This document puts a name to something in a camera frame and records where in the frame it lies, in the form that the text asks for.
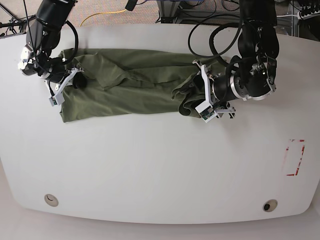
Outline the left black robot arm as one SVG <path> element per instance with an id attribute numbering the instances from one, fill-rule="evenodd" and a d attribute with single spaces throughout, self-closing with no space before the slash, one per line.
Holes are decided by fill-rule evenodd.
<path id="1" fill-rule="evenodd" d="M 272 0 L 239 1 L 239 22 L 226 23 L 216 28 L 209 37 L 211 58 L 225 66 L 224 75 L 214 76 L 209 67 L 199 60 L 193 64 L 199 69 L 204 83 L 204 101 L 195 110 L 207 123 L 228 114 L 234 118 L 230 101 L 260 101 L 276 90 L 277 57 L 280 45 L 276 34 L 277 14 Z M 237 28 L 230 45 L 237 43 L 240 55 L 229 62 L 223 60 L 226 50 L 218 52 L 215 36 L 226 28 Z"/>

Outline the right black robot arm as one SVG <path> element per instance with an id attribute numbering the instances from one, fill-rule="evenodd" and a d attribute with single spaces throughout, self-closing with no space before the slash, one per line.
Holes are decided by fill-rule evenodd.
<path id="1" fill-rule="evenodd" d="M 84 69 L 73 62 L 79 49 L 79 36 L 68 17 L 76 3 L 76 0 L 43 0 L 34 22 L 30 24 L 30 20 L 26 20 L 26 45 L 18 69 L 26 76 L 38 75 L 45 80 L 52 106 L 61 105 L 65 101 L 65 87 L 73 86 L 77 89 L 87 85 L 82 74 Z M 74 48 L 67 58 L 51 58 L 52 50 L 60 42 L 64 25 L 68 25 L 74 34 Z"/>

